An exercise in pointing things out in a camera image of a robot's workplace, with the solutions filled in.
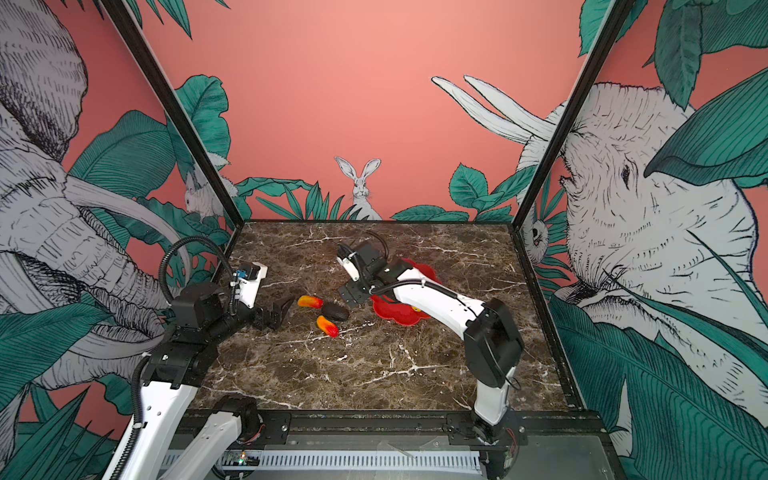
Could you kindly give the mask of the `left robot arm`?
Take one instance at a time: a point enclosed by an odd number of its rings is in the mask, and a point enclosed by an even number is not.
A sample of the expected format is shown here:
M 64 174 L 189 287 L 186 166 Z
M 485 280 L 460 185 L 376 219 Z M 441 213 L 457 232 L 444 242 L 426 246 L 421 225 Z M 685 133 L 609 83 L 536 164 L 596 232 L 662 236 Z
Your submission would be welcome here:
M 192 284 L 173 294 L 167 282 L 171 257 L 190 243 L 210 247 L 230 277 L 223 304 L 212 282 Z M 255 398 L 221 398 L 191 443 L 168 470 L 161 464 L 191 401 L 219 356 L 219 345 L 245 326 L 278 329 L 291 302 L 265 309 L 256 304 L 268 268 L 259 262 L 233 269 L 223 251 L 203 236 L 183 238 L 164 254 L 159 285 L 176 322 L 161 342 L 143 354 L 131 378 L 133 414 L 104 476 L 107 479 L 203 479 L 233 444 L 263 438 L 267 423 Z

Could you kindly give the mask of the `dark fake avocado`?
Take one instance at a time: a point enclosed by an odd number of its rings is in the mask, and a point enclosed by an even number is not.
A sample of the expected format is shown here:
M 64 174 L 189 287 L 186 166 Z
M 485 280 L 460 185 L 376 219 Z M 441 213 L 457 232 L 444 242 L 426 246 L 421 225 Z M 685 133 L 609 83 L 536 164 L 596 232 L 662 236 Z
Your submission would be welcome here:
M 321 314 L 332 322 L 345 322 L 350 316 L 346 307 L 333 302 L 324 303 L 321 307 Z

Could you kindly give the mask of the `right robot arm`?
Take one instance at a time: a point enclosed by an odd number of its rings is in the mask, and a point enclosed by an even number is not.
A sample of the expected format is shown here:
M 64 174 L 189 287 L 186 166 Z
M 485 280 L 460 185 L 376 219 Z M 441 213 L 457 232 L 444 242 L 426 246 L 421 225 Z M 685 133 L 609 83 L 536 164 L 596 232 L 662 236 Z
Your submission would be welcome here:
M 356 308 L 368 300 L 420 311 L 440 322 L 463 342 L 469 372 L 477 381 L 472 430 L 479 442 L 493 445 L 512 429 L 509 390 L 525 350 L 509 307 L 457 293 L 432 280 L 403 259 L 389 260 L 371 242 L 355 247 L 341 243 L 337 262 L 350 279 L 339 288 L 341 298 Z

